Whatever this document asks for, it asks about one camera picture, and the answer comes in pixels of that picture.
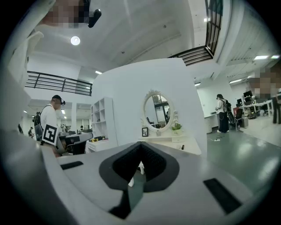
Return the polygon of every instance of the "office desk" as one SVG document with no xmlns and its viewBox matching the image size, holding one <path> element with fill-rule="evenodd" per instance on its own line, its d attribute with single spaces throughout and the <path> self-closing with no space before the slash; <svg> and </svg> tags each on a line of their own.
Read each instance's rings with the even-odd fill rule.
<svg viewBox="0 0 281 225">
<path fill-rule="evenodd" d="M 220 126 L 220 118 L 219 114 L 213 114 L 210 116 L 205 116 L 205 126 L 206 126 L 206 132 L 207 134 L 212 132 L 213 127 L 219 127 Z"/>
<path fill-rule="evenodd" d="M 271 104 L 271 110 L 273 109 L 273 103 L 272 103 L 272 100 L 268 100 L 266 102 L 262 102 L 262 103 L 255 103 L 255 104 L 251 104 L 251 105 L 244 105 L 244 106 L 240 106 L 239 108 L 243 109 L 244 111 L 244 108 L 249 108 L 249 107 L 252 107 L 254 106 L 254 109 L 255 109 L 255 112 L 256 112 L 256 106 L 263 106 L 263 105 L 267 105 L 267 110 L 268 110 L 268 117 L 270 118 L 270 107 L 269 107 L 269 104 Z"/>
</svg>

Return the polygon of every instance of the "woman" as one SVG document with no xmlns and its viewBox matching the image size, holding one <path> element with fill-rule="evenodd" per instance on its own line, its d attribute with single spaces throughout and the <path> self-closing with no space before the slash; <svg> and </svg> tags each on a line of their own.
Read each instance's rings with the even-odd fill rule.
<svg viewBox="0 0 281 225">
<path fill-rule="evenodd" d="M 229 132 L 226 100 L 223 98 L 221 94 L 218 94 L 216 98 L 218 99 L 218 106 L 216 107 L 216 111 L 219 112 L 219 118 L 220 118 L 220 126 L 217 132 L 226 133 Z"/>
</svg>

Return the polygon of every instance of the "black metal railing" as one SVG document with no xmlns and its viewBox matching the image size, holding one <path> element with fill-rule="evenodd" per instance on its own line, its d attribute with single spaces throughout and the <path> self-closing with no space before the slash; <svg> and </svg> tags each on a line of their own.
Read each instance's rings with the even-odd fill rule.
<svg viewBox="0 0 281 225">
<path fill-rule="evenodd" d="M 207 31 L 205 46 L 214 56 L 218 44 L 223 16 L 223 0 L 205 0 L 207 13 Z"/>
<path fill-rule="evenodd" d="M 205 46 L 195 47 L 178 54 L 172 55 L 169 58 L 182 58 L 185 65 L 192 65 L 198 62 L 212 59 L 212 55 L 208 52 Z"/>
<path fill-rule="evenodd" d="M 92 83 L 48 73 L 34 71 L 27 71 L 27 73 L 29 76 L 26 87 L 92 96 Z"/>
</svg>

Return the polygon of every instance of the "ceiling light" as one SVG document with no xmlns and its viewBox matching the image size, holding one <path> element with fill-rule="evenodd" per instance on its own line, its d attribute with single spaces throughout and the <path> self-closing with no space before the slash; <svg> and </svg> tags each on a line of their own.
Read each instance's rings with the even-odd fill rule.
<svg viewBox="0 0 281 225">
<path fill-rule="evenodd" d="M 79 44 L 80 44 L 80 38 L 77 37 L 77 36 L 73 36 L 73 37 L 70 39 L 70 42 L 71 42 L 71 44 L 73 44 L 73 45 L 79 45 Z"/>
<path fill-rule="evenodd" d="M 258 55 L 256 56 L 254 59 L 266 59 L 268 57 L 268 55 Z"/>
<path fill-rule="evenodd" d="M 242 80 L 242 79 L 234 80 L 234 81 L 229 82 L 229 84 L 231 84 L 231 83 L 236 83 L 236 82 L 239 82 L 239 81 L 241 81 L 241 80 Z"/>
<path fill-rule="evenodd" d="M 271 58 L 276 59 L 276 58 L 279 58 L 279 57 L 280 57 L 279 55 L 273 55 Z"/>
</svg>

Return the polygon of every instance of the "gray floor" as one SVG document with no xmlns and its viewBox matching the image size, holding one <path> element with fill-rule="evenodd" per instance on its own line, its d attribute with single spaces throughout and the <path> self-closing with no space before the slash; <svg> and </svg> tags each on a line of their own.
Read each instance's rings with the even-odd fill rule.
<svg viewBox="0 0 281 225">
<path fill-rule="evenodd" d="M 219 142 L 212 140 L 220 137 Z M 242 131 L 207 135 L 207 160 L 235 176 L 253 193 L 273 177 L 281 162 L 281 148 Z M 134 186 L 128 187 L 131 209 L 142 197 L 145 175 L 136 171 Z"/>
</svg>

